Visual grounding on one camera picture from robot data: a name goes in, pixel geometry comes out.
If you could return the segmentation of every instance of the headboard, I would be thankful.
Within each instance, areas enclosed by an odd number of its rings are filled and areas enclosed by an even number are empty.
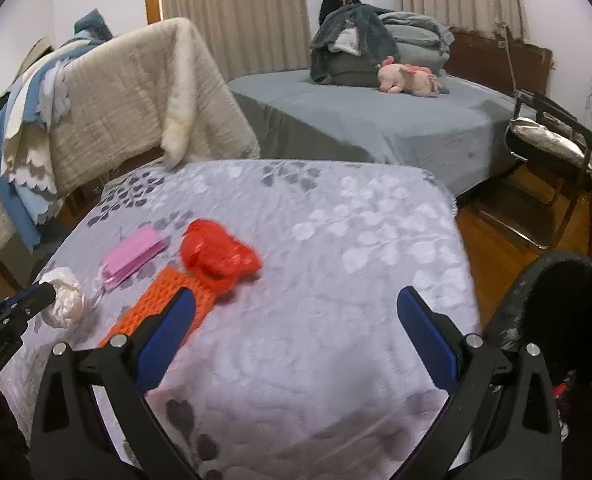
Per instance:
[[[452,44],[452,55],[445,64],[445,70],[450,75],[468,79],[509,96],[514,95],[507,53],[499,40],[487,38],[477,32],[453,32],[456,41]],[[546,93],[553,52],[518,40],[510,40],[510,52],[518,89]]]

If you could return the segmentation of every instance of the silver bolt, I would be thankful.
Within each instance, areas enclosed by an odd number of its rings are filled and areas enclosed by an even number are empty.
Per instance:
[[[481,338],[481,336],[478,334],[468,334],[468,336],[465,338],[465,341],[469,346],[471,346],[471,348],[480,348],[483,346],[483,338]]]
[[[64,352],[66,352],[66,344],[62,341],[60,343],[56,343],[51,351],[54,353],[54,355],[62,355]]]
[[[124,334],[116,334],[109,340],[109,344],[114,348],[122,348],[127,343],[127,336]]]
[[[540,348],[538,348],[538,345],[535,345],[534,343],[528,343],[525,348],[527,350],[527,353],[532,357],[540,355]]]

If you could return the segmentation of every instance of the pink mask pack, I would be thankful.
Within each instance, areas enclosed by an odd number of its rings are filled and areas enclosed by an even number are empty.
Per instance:
[[[160,233],[151,224],[143,225],[102,259],[102,288],[111,290],[117,287],[164,248],[165,242]]]

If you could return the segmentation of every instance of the stuffed animal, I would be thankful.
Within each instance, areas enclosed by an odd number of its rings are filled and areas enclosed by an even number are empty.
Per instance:
[[[392,56],[382,62],[382,67],[378,70],[378,80],[380,91],[388,94],[408,92],[424,97],[436,97],[440,89],[436,76],[427,67],[394,63]]]

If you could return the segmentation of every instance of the mattress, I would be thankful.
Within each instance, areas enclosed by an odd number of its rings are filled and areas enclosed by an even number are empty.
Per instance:
[[[514,100],[443,79],[451,93],[436,98],[316,85],[306,70],[239,77],[229,87],[264,157],[417,166],[459,195],[511,165],[503,136]]]
[[[55,330],[29,321],[0,389],[28,435],[52,346],[93,348],[154,276],[181,267],[196,218],[215,219],[263,259],[175,355],[146,400],[202,478],[388,479],[446,394],[397,320],[413,285],[461,332],[478,329],[453,197],[418,168],[297,160],[155,163],[110,183],[47,264],[91,296],[102,256],[150,222],[166,250]],[[96,391],[123,460],[132,452]]]

